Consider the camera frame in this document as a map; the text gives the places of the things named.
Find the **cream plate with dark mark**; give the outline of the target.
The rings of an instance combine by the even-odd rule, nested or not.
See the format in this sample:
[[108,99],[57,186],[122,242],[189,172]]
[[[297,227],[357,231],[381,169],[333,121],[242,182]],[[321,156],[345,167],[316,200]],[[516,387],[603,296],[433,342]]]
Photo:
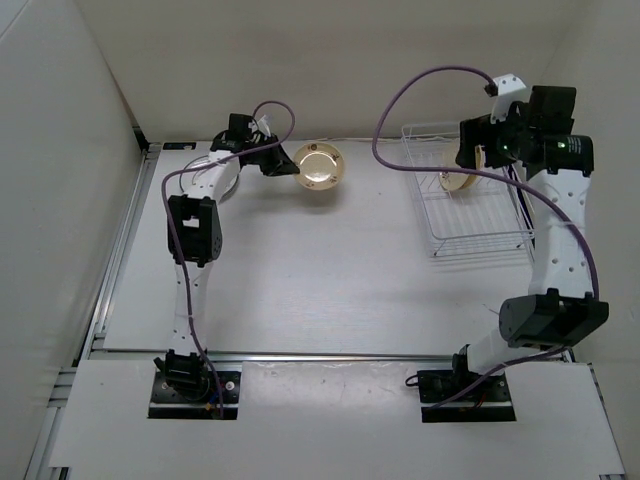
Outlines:
[[344,178],[345,160],[333,145],[311,142],[303,145],[293,157],[299,172],[294,179],[304,188],[325,191],[336,187]]

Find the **white green-rimmed plate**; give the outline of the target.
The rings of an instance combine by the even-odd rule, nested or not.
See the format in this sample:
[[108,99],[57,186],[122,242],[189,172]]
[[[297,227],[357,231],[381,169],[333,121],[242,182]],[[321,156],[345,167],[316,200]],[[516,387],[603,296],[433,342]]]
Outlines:
[[201,156],[186,165],[179,176],[179,186],[189,198],[209,198],[219,203],[235,188],[239,174],[238,159],[222,163],[211,155]]

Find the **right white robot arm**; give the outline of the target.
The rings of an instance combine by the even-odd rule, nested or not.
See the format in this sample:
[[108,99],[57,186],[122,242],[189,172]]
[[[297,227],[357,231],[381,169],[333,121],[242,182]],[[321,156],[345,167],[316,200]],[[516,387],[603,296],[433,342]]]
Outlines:
[[459,166],[471,163],[471,150],[483,148],[486,165],[516,162],[533,209],[532,277],[524,296],[507,299],[498,325],[463,351],[466,365],[449,375],[449,387],[470,400],[493,374],[540,351],[571,348],[609,316],[601,300],[595,261],[586,242],[586,203],[594,171],[590,137],[572,132],[577,91],[573,87],[490,87],[492,112],[460,125]]

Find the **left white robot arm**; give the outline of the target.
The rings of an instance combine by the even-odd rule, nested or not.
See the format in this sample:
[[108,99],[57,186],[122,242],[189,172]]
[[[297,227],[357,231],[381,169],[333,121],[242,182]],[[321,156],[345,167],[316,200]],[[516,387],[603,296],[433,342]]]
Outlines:
[[218,207],[245,166],[256,166],[267,177],[299,172],[267,117],[232,114],[207,156],[168,174],[161,183],[177,291],[167,353],[155,363],[166,383],[188,400],[198,400],[216,386],[205,342],[195,330],[205,316],[211,267],[222,249]]

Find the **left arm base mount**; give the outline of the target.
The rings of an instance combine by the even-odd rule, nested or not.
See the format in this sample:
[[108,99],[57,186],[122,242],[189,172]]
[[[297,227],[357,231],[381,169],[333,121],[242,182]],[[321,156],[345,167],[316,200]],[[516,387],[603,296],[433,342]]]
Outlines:
[[195,389],[176,389],[157,370],[151,390],[147,417],[164,420],[223,420],[238,417],[242,372],[218,372],[222,393],[218,392],[213,376],[209,375]]

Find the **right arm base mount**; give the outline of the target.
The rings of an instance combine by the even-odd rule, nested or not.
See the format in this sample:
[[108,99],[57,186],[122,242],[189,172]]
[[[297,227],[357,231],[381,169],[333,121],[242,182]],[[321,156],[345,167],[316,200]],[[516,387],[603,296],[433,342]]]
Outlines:
[[418,370],[405,379],[405,386],[417,389],[425,424],[515,422],[505,374],[490,376],[472,390],[445,403],[478,378],[477,374],[455,374],[452,370]]

